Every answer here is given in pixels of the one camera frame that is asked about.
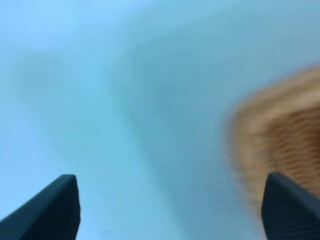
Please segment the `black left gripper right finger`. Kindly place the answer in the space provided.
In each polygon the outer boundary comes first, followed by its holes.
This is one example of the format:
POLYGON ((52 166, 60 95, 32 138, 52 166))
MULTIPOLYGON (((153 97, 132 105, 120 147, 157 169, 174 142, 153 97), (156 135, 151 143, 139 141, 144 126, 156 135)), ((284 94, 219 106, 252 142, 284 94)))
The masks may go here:
POLYGON ((261 219, 268 240, 320 239, 320 199, 279 172, 267 176, 261 219))

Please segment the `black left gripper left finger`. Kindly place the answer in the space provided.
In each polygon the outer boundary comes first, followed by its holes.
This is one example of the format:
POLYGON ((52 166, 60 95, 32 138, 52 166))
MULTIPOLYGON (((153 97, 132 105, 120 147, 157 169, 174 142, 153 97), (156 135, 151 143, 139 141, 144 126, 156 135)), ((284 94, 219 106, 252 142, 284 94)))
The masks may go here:
POLYGON ((75 240, 80 223, 77 178, 63 174, 0 221, 0 238, 75 240))

